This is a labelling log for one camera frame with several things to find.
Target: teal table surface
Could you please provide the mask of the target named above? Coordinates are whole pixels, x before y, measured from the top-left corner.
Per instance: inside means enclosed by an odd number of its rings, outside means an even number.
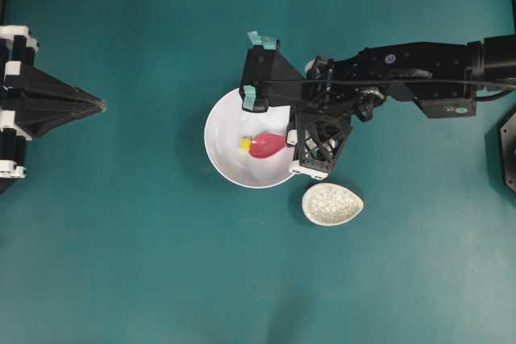
[[[30,144],[0,198],[0,342],[515,343],[516,196],[496,125],[388,101],[331,181],[364,212],[311,225],[310,183],[242,189],[210,165],[206,116],[239,84],[246,32],[316,54],[514,32],[510,0],[8,0],[36,65],[108,102]]]

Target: yellow object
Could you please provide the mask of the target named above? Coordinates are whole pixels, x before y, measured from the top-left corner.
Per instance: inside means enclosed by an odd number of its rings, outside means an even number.
[[[243,137],[240,140],[240,149],[249,152],[251,150],[251,139],[248,137]]]

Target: black cable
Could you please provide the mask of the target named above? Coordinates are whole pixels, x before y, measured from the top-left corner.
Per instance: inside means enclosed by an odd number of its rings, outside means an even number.
[[[329,81],[329,80],[285,80],[285,81],[263,81],[265,84],[322,84],[330,82],[333,85],[390,85],[390,84],[467,84],[467,85],[478,85],[478,86],[490,86],[494,88],[503,88],[516,90],[516,85],[504,84],[502,82],[490,82],[490,81],[468,81],[468,80],[447,80],[447,79],[431,79],[431,80],[415,80],[415,79],[390,79],[390,80],[378,80],[378,81]]]
[[[494,100],[497,100],[498,98],[503,98],[507,94],[511,94],[513,92],[514,92],[513,89],[512,90],[504,90],[503,92],[491,94],[490,96],[477,97],[476,100],[479,102],[494,101]]]

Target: red object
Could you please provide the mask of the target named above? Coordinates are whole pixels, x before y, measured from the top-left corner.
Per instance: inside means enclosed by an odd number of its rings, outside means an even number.
[[[272,133],[262,133],[251,139],[251,146],[248,148],[249,155],[257,159],[275,155],[285,148],[285,136],[274,135]]]

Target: white ceramic bowl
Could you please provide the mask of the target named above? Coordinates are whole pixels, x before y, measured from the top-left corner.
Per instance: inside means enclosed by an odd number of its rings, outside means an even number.
[[[269,108],[266,113],[242,110],[235,89],[215,104],[204,127],[204,146],[211,163],[229,181],[250,189],[267,189],[292,177],[289,164],[293,148],[284,148],[266,159],[256,159],[239,148],[240,139],[263,132],[285,135],[289,107]]]
[[[319,226],[338,226],[351,221],[364,209],[364,201],[350,189],[319,183],[303,195],[303,212]]]

